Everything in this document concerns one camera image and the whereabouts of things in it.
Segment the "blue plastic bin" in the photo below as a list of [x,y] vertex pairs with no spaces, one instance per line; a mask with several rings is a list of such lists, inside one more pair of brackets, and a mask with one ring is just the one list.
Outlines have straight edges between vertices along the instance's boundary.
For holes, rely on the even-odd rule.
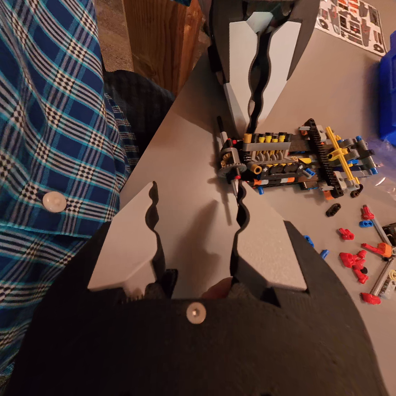
[[391,49],[379,64],[379,136],[396,145],[396,51]]

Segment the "scattered loose lego pieces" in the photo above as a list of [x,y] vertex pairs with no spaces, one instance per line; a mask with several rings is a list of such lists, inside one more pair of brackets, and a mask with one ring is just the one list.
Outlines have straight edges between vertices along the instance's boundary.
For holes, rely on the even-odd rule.
[[339,258],[344,267],[349,268],[354,272],[360,284],[365,284],[369,280],[367,268],[364,266],[367,252],[370,251],[382,258],[384,261],[384,267],[379,278],[376,280],[369,293],[360,294],[360,299],[366,304],[380,305],[381,291],[384,285],[388,285],[388,287],[395,286],[395,270],[391,269],[392,263],[395,259],[395,248],[391,245],[389,237],[367,205],[363,205],[361,208],[361,218],[362,221],[359,223],[359,226],[363,228],[368,227],[369,225],[375,227],[382,242],[376,247],[363,243],[361,244],[362,250],[357,254],[353,255],[351,253],[341,252],[339,253]]

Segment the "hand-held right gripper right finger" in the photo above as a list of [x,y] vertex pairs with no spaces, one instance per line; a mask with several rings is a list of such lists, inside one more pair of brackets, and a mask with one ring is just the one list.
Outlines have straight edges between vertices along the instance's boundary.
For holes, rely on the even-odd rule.
[[240,182],[230,273],[249,291],[306,291],[284,218],[247,182]]

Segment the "lego car chassis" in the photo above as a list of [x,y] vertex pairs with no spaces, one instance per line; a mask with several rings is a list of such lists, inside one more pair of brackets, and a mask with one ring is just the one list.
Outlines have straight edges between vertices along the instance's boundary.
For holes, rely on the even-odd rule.
[[217,175],[238,195],[240,181],[259,194],[271,187],[298,185],[320,190],[326,200],[363,190],[361,179],[378,174],[375,152],[361,137],[344,139],[331,127],[308,119],[297,133],[246,133],[232,138],[217,117],[220,151]]

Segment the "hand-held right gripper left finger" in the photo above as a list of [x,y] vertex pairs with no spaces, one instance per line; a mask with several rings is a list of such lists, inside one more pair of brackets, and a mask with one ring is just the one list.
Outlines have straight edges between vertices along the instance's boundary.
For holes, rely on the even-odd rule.
[[158,187],[152,181],[115,215],[88,284],[90,291],[122,288],[127,296],[138,298],[147,285],[158,283],[166,297],[172,297],[178,271],[166,269],[155,230],[158,201]]

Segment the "blue plaid shirt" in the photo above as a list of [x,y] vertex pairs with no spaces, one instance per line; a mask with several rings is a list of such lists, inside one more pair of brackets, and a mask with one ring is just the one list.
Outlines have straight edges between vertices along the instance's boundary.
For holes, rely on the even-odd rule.
[[0,36],[3,390],[36,307],[119,211],[140,156],[105,92],[93,1],[1,1]]

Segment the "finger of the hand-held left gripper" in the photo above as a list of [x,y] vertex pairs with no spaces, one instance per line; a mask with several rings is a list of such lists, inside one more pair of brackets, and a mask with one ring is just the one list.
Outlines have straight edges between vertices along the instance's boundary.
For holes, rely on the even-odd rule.
[[259,36],[273,18],[271,13],[253,13],[246,21],[229,23],[229,81],[224,90],[236,135],[242,138],[250,121],[250,72],[257,54]]
[[268,26],[260,34],[255,67],[252,67],[252,131],[265,121],[288,80],[301,22]]

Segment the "wooden post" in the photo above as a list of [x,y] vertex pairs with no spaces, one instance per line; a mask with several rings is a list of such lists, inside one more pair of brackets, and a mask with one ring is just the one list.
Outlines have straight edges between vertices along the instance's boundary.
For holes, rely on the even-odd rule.
[[170,0],[124,0],[134,72],[177,96],[193,69],[203,14]]

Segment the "person's right hand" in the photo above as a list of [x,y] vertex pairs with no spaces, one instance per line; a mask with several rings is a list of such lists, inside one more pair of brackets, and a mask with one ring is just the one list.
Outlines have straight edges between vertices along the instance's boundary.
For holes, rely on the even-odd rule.
[[232,277],[222,279],[217,284],[211,286],[202,295],[202,299],[224,299],[228,296],[230,289],[232,287]]

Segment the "sticker sheet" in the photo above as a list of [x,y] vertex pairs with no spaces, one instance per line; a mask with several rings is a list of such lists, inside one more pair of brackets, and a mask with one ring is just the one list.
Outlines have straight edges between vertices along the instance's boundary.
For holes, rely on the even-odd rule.
[[321,0],[315,28],[379,56],[387,53],[379,11],[367,1]]

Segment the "clear plastic bag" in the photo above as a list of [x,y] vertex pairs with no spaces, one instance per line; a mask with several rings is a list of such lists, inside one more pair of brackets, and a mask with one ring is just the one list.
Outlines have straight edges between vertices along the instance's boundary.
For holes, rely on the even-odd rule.
[[373,159],[378,174],[369,177],[369,181],[377,190],[396,200],[396,149],[387,140],[369,138],[368,146],[374,150]]

